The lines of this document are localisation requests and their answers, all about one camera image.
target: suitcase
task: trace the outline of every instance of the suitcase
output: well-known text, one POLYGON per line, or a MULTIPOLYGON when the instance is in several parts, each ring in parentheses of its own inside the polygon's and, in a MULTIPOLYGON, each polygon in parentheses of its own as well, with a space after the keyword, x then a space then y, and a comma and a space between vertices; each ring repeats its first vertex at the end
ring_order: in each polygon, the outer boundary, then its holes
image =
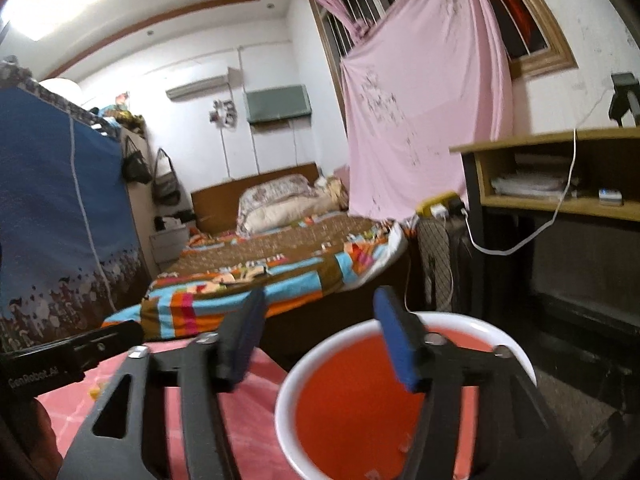
POLYGON ((417 237, 428 308, 469 314, 473 253, 465 220, 420 218, 417 237))

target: ceiling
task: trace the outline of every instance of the ceiling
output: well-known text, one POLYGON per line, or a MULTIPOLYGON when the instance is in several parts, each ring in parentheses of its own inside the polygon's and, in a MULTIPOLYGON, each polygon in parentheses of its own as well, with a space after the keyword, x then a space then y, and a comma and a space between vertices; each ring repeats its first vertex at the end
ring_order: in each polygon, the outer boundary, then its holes
POLYGON ((57 72, 79 80, 154 43, 201 28, 281 17, 288 5, 289 0, 100 0, 39 41, 9 28, 0 59, 16 55, 39 80, 57 72))

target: white rim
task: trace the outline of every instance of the white rim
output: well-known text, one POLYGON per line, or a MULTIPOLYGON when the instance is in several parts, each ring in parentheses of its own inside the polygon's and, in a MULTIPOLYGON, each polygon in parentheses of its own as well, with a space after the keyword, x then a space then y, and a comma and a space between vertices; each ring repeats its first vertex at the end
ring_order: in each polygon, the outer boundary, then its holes
MULTIPOLYGON (((533 383, 537 384, 533 366, 524 350, 512 337, 499 328, 474 317, 462 316, 462 314, 451 314, 449 312, 416 312, 416 314, 420 316, 426 325, 434 329, 457 330, 486 341, 492 346, 508 346, 533 383)), ((319 365, 327 361, 339 350, 379 332, 379 323, 372 319, 332 335, 300 359, 282 383, 276 400, 276 435, 289 464, 303 479, 332 480, 309 459, 296 435, 295 412, 302 386, 319 365)))

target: bag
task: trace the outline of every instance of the bag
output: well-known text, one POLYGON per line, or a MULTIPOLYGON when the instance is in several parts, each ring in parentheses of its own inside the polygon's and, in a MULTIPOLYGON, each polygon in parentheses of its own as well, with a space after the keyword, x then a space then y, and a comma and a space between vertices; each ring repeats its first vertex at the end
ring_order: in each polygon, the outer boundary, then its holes
POLYGON ((468 314, 473 253, 464 219, 420 218, 418 248, 427 304, 441 312, 468 314))
POLYGON ((127 136, 124 147, 122 177, 126 182, 139 182, 140 184, 148 184, 152 179, 145 157, 129 136, 127 136))
POLYGON ((180 183, 178 182, 178 177, 175 174, 171 158, 162 148, 158 150, 158 154, 156 155, 152 195, 154 202, 158 205, 174 206, 180 203, 180 183), (165 156, 169 160, 169 167, 171 168, 171 171, 167 174, 158 176, 158 161, 162 156, 165 156))

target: blue wardrobe cover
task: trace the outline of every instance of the blue wardrobe cover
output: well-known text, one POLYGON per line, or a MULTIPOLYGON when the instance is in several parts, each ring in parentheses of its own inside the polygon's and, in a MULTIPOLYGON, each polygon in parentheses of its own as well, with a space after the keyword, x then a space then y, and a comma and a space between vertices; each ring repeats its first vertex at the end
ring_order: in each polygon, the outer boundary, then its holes
POLYGON ((117 139, 21 88, 0 89, 0 340, 23 348, 100 326, 148 285, 117 139), (78 186, 92 251, 72 175, 78 186), (100 273, 109 283, 108 288, 100 273))

